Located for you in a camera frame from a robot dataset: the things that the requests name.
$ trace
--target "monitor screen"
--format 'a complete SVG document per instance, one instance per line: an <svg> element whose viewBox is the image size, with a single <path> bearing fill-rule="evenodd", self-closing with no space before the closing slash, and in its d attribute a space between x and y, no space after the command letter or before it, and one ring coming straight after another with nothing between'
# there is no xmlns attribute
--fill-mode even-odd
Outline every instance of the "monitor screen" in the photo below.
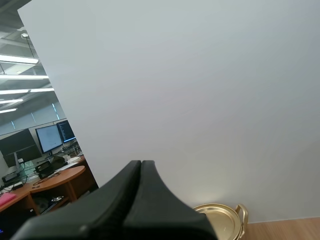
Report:
<svg viewBox="0 0 320 240"><path fill-rule="evenodd" d="M40 158L42 155L36 144L24 148L23 150L17 151L16 156L18 159L23 159L23 162L28 162L37 158ZM15 155L13 153L3 156L7 166L10 168L16 165Z"/></svg>
<svg viewBox="0 0 320 240"><path fill-rule="evenodd" d="M42 153L46 153L62 145L57 125L37 128L35 131Z"/></svg>
<svg viewBox="0 0 320 240"><path fill-rule="evenodd" d="M61 139L64 143L76 138L68 120L58 122L56 125L58 127Z"/></svg>
<svg viewBox="0 0 320 240"><path fill-rule="evenodd" d="M12 167L16 165L16 152L18 159L23 159L24 162L40 158L42 155L32 137L29 129L19 131L11 136L0 140L0 151L8 165Z"/></svg>

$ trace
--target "ceiling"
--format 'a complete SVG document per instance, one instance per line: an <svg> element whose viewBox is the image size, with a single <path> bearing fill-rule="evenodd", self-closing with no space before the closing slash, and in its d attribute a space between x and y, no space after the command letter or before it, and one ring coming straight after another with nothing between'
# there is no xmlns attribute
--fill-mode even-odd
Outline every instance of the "ceiling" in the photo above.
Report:
<svg viewBox="0 0 320 240"><path fill-rule="evenodd" d="M22 33L26 33L24 25L19 17L18 9L30 2L31 0L0 0L0 55L11 55L38 58L38 55L29 39L30 47L25 38L21 37ZM4 72L0 68L0 74L9 75L46 75L41 64L11 64L1 63ZM48 79L43 80L4 80L0 79L1 90L17 90L17 89L38 89L51 87ZM36 92L22 94L3 94L0 95L0 101L23 99L22 102L0 104L0 111L17 108L14 112L6 112L0 114L0 125L6 121L14 120L25 114L28 105L32 109L42 106L48 99L56 99L54 92Z"/></svg>

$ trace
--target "ceiling light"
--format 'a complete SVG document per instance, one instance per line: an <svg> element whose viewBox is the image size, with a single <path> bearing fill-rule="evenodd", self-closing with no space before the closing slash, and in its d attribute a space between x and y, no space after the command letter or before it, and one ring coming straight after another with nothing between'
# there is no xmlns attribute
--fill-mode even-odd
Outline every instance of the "ceiling light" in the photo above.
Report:
<svg viewBox="0 0 320 240"><path fill-rule="evenodd" d="M34 88L30 89L30 93L40 93L40 92L51 92L54 91L54 89L51 88Z"/></svg>
<svg viewBox="0 0 320 240"><path fill-rule="evenodd" d="M39 80L39 79L48 79L46 75L7 75L1 74L0 79L6 80Z"/></svg>
<svg viewBox="0 0 320 240"><path fill-rule="evenodd" d="M23 56L0 55L0 62L10 64L33 64L36 65L39 59Z"/></svg>
<svg viewBox="0 0 320 240"><path fill-rule="evenodd" d="M15 110L17 110L17 108L12 108L12 109L8 109L8 110L2 110L2 111L0 111L0 114L8 113L8 112L13 112L13 111L15 111Z"/></svg>
<svg viewBox="0 0 320 240"><path fill-rule="evenodd" d="M4 101L0 101L0 104L18 103L22 101L23 99L4 100Z"/></svg>
<svg viewBox="0 0 320 240"><path fill-rule="evenodd" d="M3 95L3 94L25 94L27 92L29 92L29 89L2 90L2 91L0 91L0 95Z"/></svg>

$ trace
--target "gold metal container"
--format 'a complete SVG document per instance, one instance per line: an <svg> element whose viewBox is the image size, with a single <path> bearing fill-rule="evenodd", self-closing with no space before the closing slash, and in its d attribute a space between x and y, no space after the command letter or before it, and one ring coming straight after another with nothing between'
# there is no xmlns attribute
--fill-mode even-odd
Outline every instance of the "gold metal container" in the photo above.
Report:
<svg viewBox="0 0 320 240"><path fill-rule="evenodd" d="M239 204L235 210L222 204L203 204L194 208L198 213L205 214L211 223L219 240L239 240L246 232L248 224L248 211ZM242 222L239 212L242 210Z"/></svg>

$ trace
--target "curved wooden desk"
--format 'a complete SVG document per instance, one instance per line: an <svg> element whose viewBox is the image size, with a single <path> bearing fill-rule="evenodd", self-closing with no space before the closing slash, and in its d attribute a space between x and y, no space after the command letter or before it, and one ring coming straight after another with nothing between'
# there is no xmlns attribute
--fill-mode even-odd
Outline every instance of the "curved wooden desk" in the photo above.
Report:
<svg viewBox="0 0 320 240"><path fill-rule="evenodd" d="M76 166L73 168L68 168L60 172L60 175L49 178L47 181L43 183L33 185L34 183L28 183L28 187L30 187L30 193L38 193L45 190L49 190L55 187L58 187L65 183L70 183L70 180L75 179L80 174L85 171L84 166Z"/></svg>
<svg viewBox="0 0 320 240"><path fill-rule="evenodd" d="M31 182L31 183L26 183L23 187L12 191L12 193L16 194L16 198L0 206L0 212L22 201L23 205L25 205L28 208L34 209L35 213L39 215L40 213L38 211L38 208L34 200L32 199L31 194L54 189L59 186L65 189L64 192L67 193L69 200L71 202L74 202L77 200L77 196L75 194L73 185L71 184L70 181L75 179L79 175L81 175L85 170L86 168L84 166L76 166L76 167L68 168L61 171L60 175L49 178L43 183L34 185L34 183L36 183L39 180L35 180L34 182Z"/></svg>

